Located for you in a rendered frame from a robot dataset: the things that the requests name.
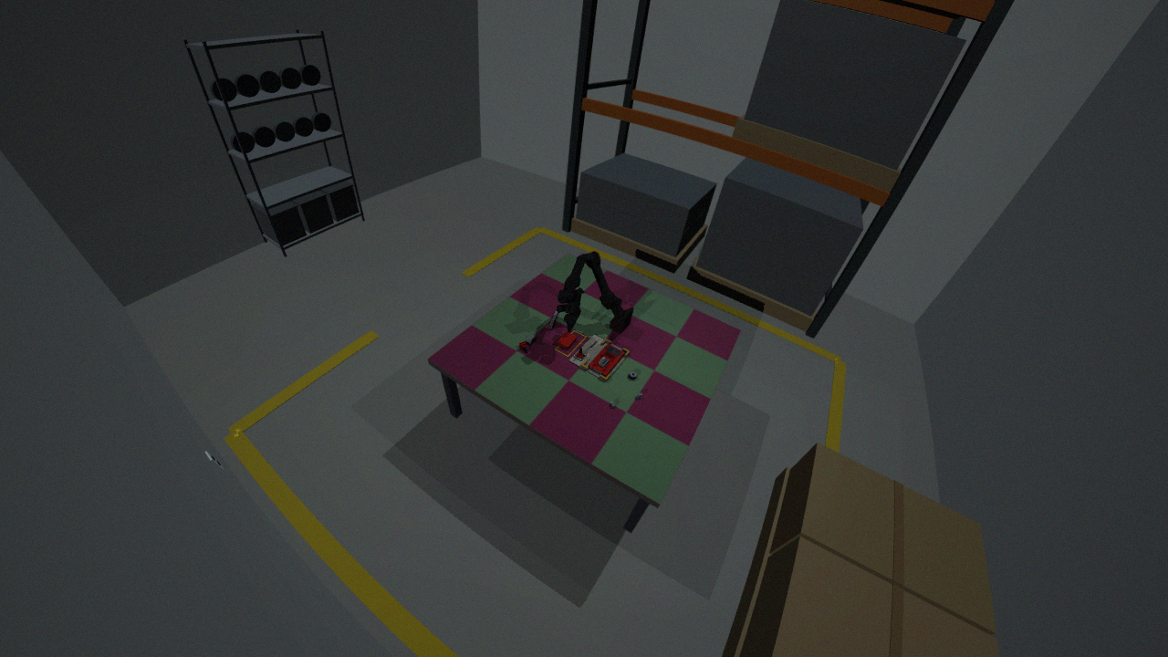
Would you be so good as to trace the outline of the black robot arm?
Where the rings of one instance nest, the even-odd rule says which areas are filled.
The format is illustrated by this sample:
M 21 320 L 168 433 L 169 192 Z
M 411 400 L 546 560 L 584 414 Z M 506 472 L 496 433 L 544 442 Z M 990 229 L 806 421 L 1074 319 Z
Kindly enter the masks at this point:
M 585 263 L 588 263 L 588 267 L 591 267 L 591 269 L 592 269 L 592 271 L 595 274 L 596 281 L 598 283 L 598 286 L 600 286 L 600 292 L 602 292 L 600 302 L 602 302 L 602 306 L 603 307 L 607 307 L 610 311 L 612 311 L 612 313 L 616 316 L 616 318 L 623 317 L 627 310 L 624 310 L 624 307 L 621 307 L 621 303 L 623 303 L 621 298 L 616 297 L 616 293 L 613 293 L 612 291 L 610 291 L 610 289 L 609 289 L 609 281 L 606 281 L 605 277 L 604 277 L 604 275 L 602 274 L 600 253 L 597 253 L 597 251 L 592 251 L 592 253 L 589 253 L 589 254 L 585 254 L 585 255 L 580 255 L 579 257 L 577 257 L 576 263 L 575 263 L 573 269 L 572 269 L 572 274 L 570 274 L 570 277 L 566 278 L 566 283 L 564 283 L 564 288 L 562 288 L 562 290 L 558 291 L 558 302 L 559 302 L 559 304 L 566 303 L 566 305 L 558 305 L 558 313 L 559 312 L 568 312 L 568 303 L 570 303 L 570 302 L 580 303 L 580 293 L 585 293 L 583 291 L 583 288 L 579 288 L 580 286 L 580 268 L 584 267 Z M 576 288 L 576 290 L 573 290 L 573 288 Z

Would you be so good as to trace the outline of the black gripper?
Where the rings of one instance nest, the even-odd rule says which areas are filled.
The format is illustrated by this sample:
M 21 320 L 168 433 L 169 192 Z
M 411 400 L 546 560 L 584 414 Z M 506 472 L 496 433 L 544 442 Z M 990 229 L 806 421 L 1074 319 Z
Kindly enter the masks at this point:
M 573 303 L 573 302 L 568 303 L 568 314 L 564 317 L 564 321 L 566 321 L 568 326 L 568 333 L 570 333 L 570 331 L 573 328 L 573 325 L 577 323 L 577 319 L 579 319 L 580 314 L 579 305 L 580 303 Z

